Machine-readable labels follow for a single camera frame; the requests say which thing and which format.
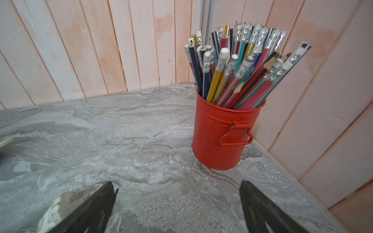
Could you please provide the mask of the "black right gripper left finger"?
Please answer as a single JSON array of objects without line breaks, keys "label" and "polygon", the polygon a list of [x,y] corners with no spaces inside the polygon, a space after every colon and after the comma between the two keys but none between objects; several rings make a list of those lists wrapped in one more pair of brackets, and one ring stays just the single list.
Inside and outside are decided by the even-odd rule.
[{"label": "black right gripper left finger", "polygon": [[118,189],[111,181],[96,191],[87,190],[87,198],[77,209],[48,233],[104,233],[113,212]]}]

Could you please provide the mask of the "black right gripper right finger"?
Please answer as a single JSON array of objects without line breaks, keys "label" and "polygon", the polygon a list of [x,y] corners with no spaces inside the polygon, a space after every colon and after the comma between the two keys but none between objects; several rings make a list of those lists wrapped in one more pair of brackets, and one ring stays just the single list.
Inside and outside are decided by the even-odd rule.
[{"label": "black right gripper right finger", "polygon": [[250,233],[307,232],[250,181],[241,182],[240,198],[246,226]]}]

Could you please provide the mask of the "orange power strip with cord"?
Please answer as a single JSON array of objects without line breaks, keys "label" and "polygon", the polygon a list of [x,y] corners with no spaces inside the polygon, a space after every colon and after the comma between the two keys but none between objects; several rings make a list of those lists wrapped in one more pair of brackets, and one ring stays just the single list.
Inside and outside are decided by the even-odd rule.
[{"label": "orange power strip with cord", "polygon": [[87,190],[77,193],[64,192],[53,201],[39,221],[37,233],[47,233],[83,204],[86,198]]}]

